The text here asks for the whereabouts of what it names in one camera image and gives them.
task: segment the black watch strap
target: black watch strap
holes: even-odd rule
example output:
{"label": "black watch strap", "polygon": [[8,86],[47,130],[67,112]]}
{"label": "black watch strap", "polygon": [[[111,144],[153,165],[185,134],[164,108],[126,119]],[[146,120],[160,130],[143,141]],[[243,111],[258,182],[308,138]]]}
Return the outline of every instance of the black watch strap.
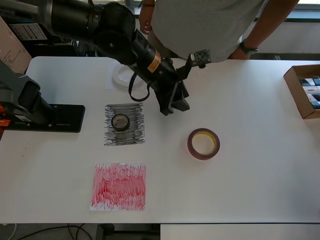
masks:
{"label": "black watch strap", "polygon": [[246,40],[243,40],[241,43],[240,43],[240,48],[242,49],[242,51],[245,53],[245,54],[255,54],[256,52],[258,52],[258,48],[252,48],[252,49],[249,49],[249,48],[246,48],[245,47],[245,41]]}

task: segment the hand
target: hand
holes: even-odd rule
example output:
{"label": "hand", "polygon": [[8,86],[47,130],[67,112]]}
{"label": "hand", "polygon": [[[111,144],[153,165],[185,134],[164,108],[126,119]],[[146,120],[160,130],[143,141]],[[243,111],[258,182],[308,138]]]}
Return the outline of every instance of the hand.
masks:
{"label": "hand", "polygon": [[249,54],[245,54],[245,52],[239,46],[228,59],[238,59],[238,60],[248,60],[250,58]]}
{"label": "hand", "polygon": [[140,31],[143,34],[149,34],[151,31],[151,19],[152,14],[154,13],[154,7],[153,6],[143,6],[140,11],[139,15],[139,22],[140,22]]}

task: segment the black scribbled paper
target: black scribbled paper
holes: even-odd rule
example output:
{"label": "black scribbled paper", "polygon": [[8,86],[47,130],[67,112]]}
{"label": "black scribbled paper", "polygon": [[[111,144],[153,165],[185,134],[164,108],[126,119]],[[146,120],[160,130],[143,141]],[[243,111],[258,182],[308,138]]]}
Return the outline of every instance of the black scribbled paper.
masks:
{"label": "black scribbled paper", "polygon": [[[104,108],[104,145],[121,146],[143,144],[145,142],[145,118],[142,103],[111,104]],[[130,127],[125,131],[116,131],[111,119],[116,114],[125,114],[130,119]]]}

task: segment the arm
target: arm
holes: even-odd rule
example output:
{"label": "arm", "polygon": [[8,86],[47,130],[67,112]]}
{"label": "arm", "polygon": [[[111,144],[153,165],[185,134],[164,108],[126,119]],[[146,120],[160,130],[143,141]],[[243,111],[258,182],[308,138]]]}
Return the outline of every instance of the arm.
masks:
{"label": "arm", "polygon": [[[256,49],[286,20],[299,0],[269,0],[263,9],[249,36],[244,42],[247,49]],[[229,57],[230,59],[249,59],[241,48],[237,48]]]}
{"label": "arm", "polygon": [[155,0],[143,0],[139,15],[140,31],[143,34],[149,34],[151,31],[151,19],[154,13]]}

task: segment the black tape roll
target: black tape roll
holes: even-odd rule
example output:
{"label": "black tape roll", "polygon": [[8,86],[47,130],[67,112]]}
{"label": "black tape roll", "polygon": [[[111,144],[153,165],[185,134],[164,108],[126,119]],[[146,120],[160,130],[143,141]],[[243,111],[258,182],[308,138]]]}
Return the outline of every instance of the black tape roll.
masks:
{"label": "black tape roll", "polygon": [[125,114],[116,114],[111,119],[111,125],[117,132],[124,132],[130,127],[129,117]]}

